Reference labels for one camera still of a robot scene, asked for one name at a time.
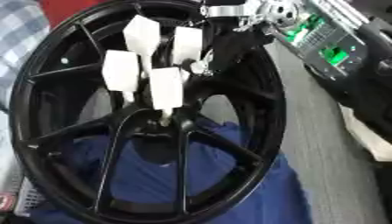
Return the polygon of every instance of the white plastic part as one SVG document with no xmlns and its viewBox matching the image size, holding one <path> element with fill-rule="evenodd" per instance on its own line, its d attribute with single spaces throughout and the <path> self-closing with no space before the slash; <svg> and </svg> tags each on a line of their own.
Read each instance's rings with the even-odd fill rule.
<svg viewBox="0 0 392 224">
<path fill-rule="evenodd" d="M 126 102 L 134 102 L 135 96 L 133 92 L 122 92 L 122 96 Z"/>
<path fill-rule="evenodd" d="M 143 66 L 143 72 L 142 72 L 142 78 L 148 78 L 151 74 L 152 70 L 152 61 L 151 61 L 151 56 L 149 55 L 142 55 L 142 66 Z"/>
<path fill-rule="evenodd" d="M 173 64 L 181 65 L 184 60 L 200 60 L 202 46 L 201 29 L 176 27 L 172 51 Z"/>
<path fill-rule="evenodd" d="M 185 69 L 180 69 L 179 71 L 181 73 L 182 83 L 186 83 L 189 80 L 189 78 L 191 77 L 191 74 L 188 71 L 186 71 Z"/>
<path fill-rule="evenodd" d="M 150 88 L 154 109 L 162 109 L 171 114 L 174 108 L 183 105 L 183 81 L 177 67 L 152 69 Z"/>
<path fill-rule="evenodd" d="M 129 51 L 141 56 L 151 56 L 159 46 L 160 24 L 136 15 L 122 31 Z"/>
<path fill-rule="evenodd" d="M 14 214 L 19 217 L 30 217 L 30 210 L 37 207 L 44 200 L 44 196 L 37 192 L 30 180 L 24 178 Z"/>
<path fill-rule="evenodd" d="M 366 124 L 354 116 L 350 108 L 340 105 L 347 130 L 363 147 L 372 153 L 380 162 L 392 161 L 392 144 L 375 134 Z"/>
<path fill-rule="evenodd" d="M 102 75 L 106 86 L 111 91 L 133 93 L 137 90 L 139 64 L 134 52 L 106 52 Z"/>
</svg>

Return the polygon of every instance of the wheel rim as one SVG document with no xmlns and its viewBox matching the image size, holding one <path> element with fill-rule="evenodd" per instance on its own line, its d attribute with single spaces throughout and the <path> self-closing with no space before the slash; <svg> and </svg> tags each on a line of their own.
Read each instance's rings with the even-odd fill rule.
<svg viewBox="0 0 392 224">
<path fill-rule="evenodd" d="M 189 18 L 192 21 L 200 19 L 196 3 L 138 3 L 131 0 L 104 3 L 70 18 L 38 47 L 17 79 L 11 98 L 12 141 L 31 181 L 50 201 L 78 219 L 94 223 L 202 222 L 221 214 L 246 198 L 262 180 L 278 153 L 284 132 L 284 94 L 277 71 L 261 47 L 249 50 L 249 53 L 238 60 L 230 72 L 233 79 L 223 73 L 213 78 L 191 81 L 185 88 L 186 106 L 176 109 L 170 127 L 170 135 L 176 139 L 178 147 L 178 177 L 177 197 L 172 203 L 173 211 L 169 213 L 134 213 L 124 209 L 124 206 L 117 206 L 123 203 L 113 200 L 110 195 L 109 181 L 129 135 L 139 135 L 139 128 L 144 127 L 148 120 L 156 121 L 159 118 L 159 112 L 144 103 L 142 94 L 136 98 L 137 105 L 122 107 L 121 97 L 117 93 L 109 93 L 113 110 L 110 115 L 83 124 L 70 122 L 74 118 L 61 118 L 61 127 L 46 133 L 43 131 L 45 128 L 42 124 L 49 123 L 50 119 L 42 118 L 47 115 L 40 114 L 40 111 L 43 111 L 40 103 L 51 97 L 51 86 L 61 83 L 61 86 L 69 87 L 67 81 L 78 79 L 81 84 L 75 83 L 75 89 L 83 89 L 83 94 L 77 94 L 81 99 L 75 101 L 72 108 L 80 109 L 87 100 L 84 98 L 91 95 L 97 86 L 103 85 L 99 71 L 104 51 L 108 47 L 125 50 L 121 43 L 107 43 L 113 42 L 110 38 L 118 35 L 138 11 L 167 26 L 168 33 L 172 32 L 175 25 L 183 25 Z M 88 46 L 80 47 L 83 49 L 82 52 L 88 52 L 89 56 L 94 52 L 94 56 L 80 59 L 82 54 L 79 58 L 76 57 L 78 59 L 70 63 L 71 65 L 60 65 L 56 62 L 64 55 L 70 54 L 72 47 L 78 48 L 77 43 L 80 42 L 88 43 Z M 167 62 L 162 62 L 161 66 L 164 67 L 165 64 Z M 243 72 L 244 69 L 253 79 L 237 77 L 240 76 L 238 71 Z M 238 85 L 242 79 L 244 85 Z M 61 91 L 67 94 L 70 92 L 69 89 Z M 212 95 L 225 95 L 234 105 L 239 114 L 240 124 L 245 127 L 244 132 L 249 136 L 248 141 L 244 143 L 246 147 L 231 143 L 199 124 L 200 114 L 197 109 L 200 108 L 201 102 Z M 59 114 L 61 111 L 67 111 L 69 114 L 74 112 L 67 107 L 69 103 L 66 101 L 69 100 L 54 103 L 58 106 Z M 101 165 L 102 182 L 96 191 L 51 155 L 56 155 L 59 152 L 59 144 L 66 140 L 97 134 L 109 135 L 112 141 L 106 149 L 106 156 Z M 232 155 L 237 162 L 236 167 L 221 182 L 195 197 L 187 196 L 185 188 L 189 141 L 220 148 Z M 235 181 L 228 185 L 226 179 Z M 64 180 L 70 184 L 63 186 Z"/>
</svg>

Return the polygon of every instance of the black spoke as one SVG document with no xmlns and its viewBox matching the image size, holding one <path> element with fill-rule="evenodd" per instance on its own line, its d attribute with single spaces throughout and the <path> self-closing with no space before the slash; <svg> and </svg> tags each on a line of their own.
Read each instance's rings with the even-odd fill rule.
<svg viewBox="0 0 392 224">
<path fill-rule="evenodd" d="M 237 160 L 237 163 L 255 165 L 262 161 L 262 158 L 253 151 L 242 148 L 224 136 L 213 133 L 208 129 L 198 127 L 198 130 L 193 133 L 192 138 L 194 141 L 210 145 L 231 154 Z"/>
<path fill-rule="evenodd" d="M 100 213 L 105 208 L 108 208 L 113 199 L 110 192 L 110 182 L 115 174 L 117 160 L 121 156 L 128 137 L 132 136 L 137 131 L 137 128 L 149 118 L 157 115 L 156 111 L 140 109 L 132 115 L 126 116 L 118 125 L 115 125 L 116 128 L 110 139 L 110 145 L 105 151 L 101 164 L 101 182 L 93 204 L 93 209 L 96 213 Z"/>
<path fill-rule="evenodd" d="M 210 87 L 215 94 L 226 95 L 227 97 L 236 97 L 254 103 L 266 103 L 270 105 L 273 101 L 277 100 L 277 95 L 262 90 L 253 90 L 252 88 L 245 87 L 240 83 L 229 83 L 227 81 L 210 80 Z"/>
<path fill-rule="evenodd" d="M 66 139 L 75 139 L 76 137 L 88 136 L 96 130 L 101 130 L 106 127 L 106 117 L 96 119 L 90 122 L 77 123 L 63 129 L 55 130 L 52 133 L 33 138 L 26 141 L 27 145 L 32 148 L 37 148 L 41 144 L 61 141 Z"/>
<path fill-rule="evenodd" d="M 103 50 L 100 42 L 94 38 L 93 34 L 86 28 L 86 26 L 82 22 L 76 23 L 76 25 L 83 30 L 84 34 L 88 37 L 88 40 L 93 45 L 94 49 L 100 55 L 101 60 L 103 60 L 103 58 L 105 57 L 105 51 Z"/>
<path fill-rule="evenodd" d="M 32 75 L 30 79 L 33 81 L 42 81 L 47 78 L 57 79 L 59 77 L 64 77 L 70 74 L 81 75 L 81 74 L 88 74 L 91 72 L 98 72 L 101 70 L 101 68 L 102 68 L 102 63 L 94 63 L 94 64 L 89 64 L 84 66 L 75 66 L 75 67 L 54 70 L 50 72 L 38 73 Z"/>
<path fill-rule="evenodd" d="M 181 132 L 178 137 L 177 199 L 176 199 L 176 208 L 179 214 L 187 213 L 186 169 L 187 169 L 188 145 L 189 145 L 189 133 Z"/>
</svg>

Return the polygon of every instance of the white foam block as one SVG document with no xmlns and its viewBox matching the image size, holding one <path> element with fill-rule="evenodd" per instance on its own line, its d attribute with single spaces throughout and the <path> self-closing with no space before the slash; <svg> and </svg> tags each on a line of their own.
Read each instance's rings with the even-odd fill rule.
<svg viewBox="0 0 392 224">
<path fill-rule="evenodd" d="M 203 46 L 203 31 L 189 27 L 177 27 L 172 51 L 173 63 L 181 65 L 184 60 L 199 60 Z"/>
<path fill-rule="evenodd" d="M 137 55 L 134 52 L 107 51 L 102 75 L 109 90 L 135 92 L 139 76 Z"/>
<path fill-rule="evenodd" d="M 151 56 L 158 48 L 161 35 L 157 21 L 136 15 L 122 31 L 129 51 Z"/>
<path fill-rule="evenodd" d="M 177 67 L 152 69 L 150 88 L 154 109 L 170 110 L 183 105 L 182 77 Z"/>
</svg>

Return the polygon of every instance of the gray fabric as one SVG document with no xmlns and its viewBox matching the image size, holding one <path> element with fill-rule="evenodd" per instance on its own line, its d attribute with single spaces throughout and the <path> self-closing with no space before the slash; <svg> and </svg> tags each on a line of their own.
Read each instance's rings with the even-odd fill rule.
<svg viewBox="0 0 392 224">
<path fill-rule="evenodd" d="M 282 45 L 269 49 L 288 102 L 282 150 L 298 172 L 314 223 L 387 223 L 370 164 L 345 131 L 337 104 Z"/>
<path fill-rule="evenodd" d="M 1 0 L 0 27 L 0 104 L 7 108 L 12 83 L 49 23 L 35 1 Z"/>
</svg>

